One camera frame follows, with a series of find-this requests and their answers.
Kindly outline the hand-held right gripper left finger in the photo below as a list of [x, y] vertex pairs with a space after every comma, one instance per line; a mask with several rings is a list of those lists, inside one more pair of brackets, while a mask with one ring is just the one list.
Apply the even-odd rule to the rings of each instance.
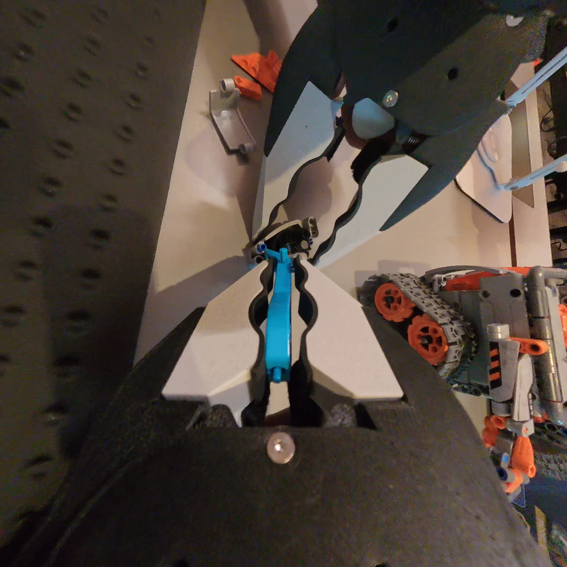
[[243, 410], [251, 401], [260, 337], [250, 307], [265, 290], [259, 264], [206, 306], [162, 390], [169, 400], [204, 401]]

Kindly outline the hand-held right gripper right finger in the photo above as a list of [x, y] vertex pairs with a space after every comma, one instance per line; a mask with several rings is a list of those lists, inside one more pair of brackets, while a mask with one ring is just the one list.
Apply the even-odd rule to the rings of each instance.
[[398, 402], [404, 393], [361, 304], [305, 260], [295, 260], [301, 334], [299, 369], [307, 399], [330, 415], [337, 405]]

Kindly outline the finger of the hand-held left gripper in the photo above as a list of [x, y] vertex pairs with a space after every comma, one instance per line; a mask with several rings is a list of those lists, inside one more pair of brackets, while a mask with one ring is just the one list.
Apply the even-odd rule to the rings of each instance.
[[336, 125], [341, 103], [334, 101], [308, 81], [277, 136], [268, 155], [263, 155], [252, 218], [251, 242], [265, 239], [276, 230], [277, 223], [287, 219], [315, 217], [318, 236], [310, 256], [319, 256], [336, 219], [348, 208], [348, 182], [343, 163], [328, 158], [331, 151], [341, 154], [346, 144], [342, 129]]
[[337, 229], [334, 242], [315, 265], [326, 267], [376, 236], [428, 170], [408, 155], [387, 157], [374, 165], [362, 182], [354, 216]]

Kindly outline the blue toy wrench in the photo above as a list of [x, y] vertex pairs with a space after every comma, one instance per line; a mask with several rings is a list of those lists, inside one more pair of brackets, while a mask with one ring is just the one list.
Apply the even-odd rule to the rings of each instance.
[[273, 274], [265, 321], [264, 362], [268, 380], [286, 383], [291, 372], [291, 295], [294, 277], [289, 245], [265, 250]]

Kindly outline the grey toy wheel frame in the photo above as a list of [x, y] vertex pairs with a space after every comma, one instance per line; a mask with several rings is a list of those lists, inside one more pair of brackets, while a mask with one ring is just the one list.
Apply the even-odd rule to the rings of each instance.
[[313, 216], [302, 220], [274, 223], [261, 230], [246, 248], [248, 265], [255, 267], [262, 262], [266, 250], [278, 252], [281, 248], [286, 248], [292, 257], [302, 254], [309, 259], [312, 257], [312, 246], [318, 235], [317, 220]]

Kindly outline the small orange toy piece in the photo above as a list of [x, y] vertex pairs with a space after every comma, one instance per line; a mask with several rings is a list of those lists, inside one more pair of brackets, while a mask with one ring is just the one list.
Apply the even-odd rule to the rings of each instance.
[[262, 100], [263, 92], [261, 85], [258, 82], [238, 75], [233, 77], [233, 81], [235, 88], [239, 91], [241, 96], [250, 98], [257, 102]]

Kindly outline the flat orange toy piece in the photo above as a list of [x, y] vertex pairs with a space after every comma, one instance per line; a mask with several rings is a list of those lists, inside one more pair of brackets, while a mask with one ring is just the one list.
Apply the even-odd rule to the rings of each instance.
[[261, 87], [274, 93], [283, 61], [272, 50], [267, 55], [259, 52], [249, 54], [233, 54], [231, 61], [248, 75], [247, 79], [258, 82]]

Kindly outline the grey orange tracked toy robot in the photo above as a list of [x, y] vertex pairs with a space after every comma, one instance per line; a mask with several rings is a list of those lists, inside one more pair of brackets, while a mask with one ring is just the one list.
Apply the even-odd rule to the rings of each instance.
[[483, 443], [510, 501], [566, 480], [566, 270], [445, 266], [358, 287], [453, 392], [486, 400]]

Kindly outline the white book stand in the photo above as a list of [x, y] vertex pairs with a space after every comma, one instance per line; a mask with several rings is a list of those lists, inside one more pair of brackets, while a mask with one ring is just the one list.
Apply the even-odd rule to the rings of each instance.
[[489, 128], [455, 178], [457, 188], [500, 223], [512, 218], [513, 194], [534, 207], [533, 185], [566, 165], [566, 155], [538, 169], [532, 163], [529, 110], [537, 110], [536, 89], [566, 65], [566, 48], [534, 71], [521, 64], [504, 90], [506, 112]]

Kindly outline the black perforated mat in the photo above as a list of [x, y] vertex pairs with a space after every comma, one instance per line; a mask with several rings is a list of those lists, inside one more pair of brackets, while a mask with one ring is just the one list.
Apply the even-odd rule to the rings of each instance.
[[1, 1], [1, 547], [129, 373], [205, 1]]

